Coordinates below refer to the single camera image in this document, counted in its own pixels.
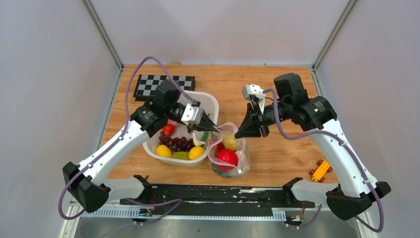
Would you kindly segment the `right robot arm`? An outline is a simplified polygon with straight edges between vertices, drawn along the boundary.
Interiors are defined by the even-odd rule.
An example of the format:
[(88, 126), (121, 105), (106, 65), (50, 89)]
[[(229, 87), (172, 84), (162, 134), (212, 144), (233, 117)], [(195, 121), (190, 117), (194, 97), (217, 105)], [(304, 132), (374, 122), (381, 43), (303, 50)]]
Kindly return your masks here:
[(348, 220), (367, 210), (391, 192), (390, 185), (378, 181), (363, 165), (348, 142), (337, 113), (329, 101), (310, 98), (299, 75), (287, 73), (273, 81), (273, 102), (265, 104), (266, 91), (255, 84), (242, 89), (247, 112), (236, 138), (267, 137), (270, 125), (290, 120), (312, 138), (335, 172), (338, 183), (319, 183), (295, 178), (285, 184), (284, 203), (295, 207), (302, 201), (327, 206), (338, 218)]

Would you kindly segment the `clear zip top bag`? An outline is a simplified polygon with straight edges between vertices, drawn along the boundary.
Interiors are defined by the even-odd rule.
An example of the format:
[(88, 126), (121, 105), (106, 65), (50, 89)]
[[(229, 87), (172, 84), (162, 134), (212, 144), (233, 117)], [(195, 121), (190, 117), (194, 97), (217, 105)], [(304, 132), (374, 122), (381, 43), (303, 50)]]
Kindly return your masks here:
[(226, 122), (211, 132), (208, 144), (208, 158), (212, 170), (220, 177), (241, 177), (249, 171), (250, 153), (244, 138), (236, 139), (238, 128)]

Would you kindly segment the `yellow pear toy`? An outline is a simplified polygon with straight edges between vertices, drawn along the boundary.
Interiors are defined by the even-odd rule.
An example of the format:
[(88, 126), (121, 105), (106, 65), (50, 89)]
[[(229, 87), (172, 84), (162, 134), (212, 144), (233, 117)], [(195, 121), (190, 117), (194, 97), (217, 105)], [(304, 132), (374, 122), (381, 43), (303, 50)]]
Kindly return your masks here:
[(237, 142), (235, 138), (235, 134), (232, 132), (229, 135), (225, 135), (223, 137), (222, 143), (225, 149), (231, 149), (233, 151), (237, 151)]

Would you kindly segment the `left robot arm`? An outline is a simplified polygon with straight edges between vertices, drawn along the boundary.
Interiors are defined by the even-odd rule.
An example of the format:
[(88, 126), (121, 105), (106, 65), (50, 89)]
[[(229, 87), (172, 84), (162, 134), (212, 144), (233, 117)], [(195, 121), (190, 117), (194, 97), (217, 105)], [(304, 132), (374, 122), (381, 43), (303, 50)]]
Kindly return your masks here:
[(158, 135), (168, 120), (181, 123), (187, 132), (209, 131), (216, 126), (217, 117), (215, 97), (182, 91), (177, 83), (164, 80), (154, 96), (130, 114), (121, 130), (105, 145), (78, 164), (64, 165), (64, 191), (88, 213), (99, 210), (108, 201), (125, 198), (133, 198), (140, 205), (148, 204), (152, 192), (144, 182), (135, 177), (107, 180), (110, 172), (135, 148)]

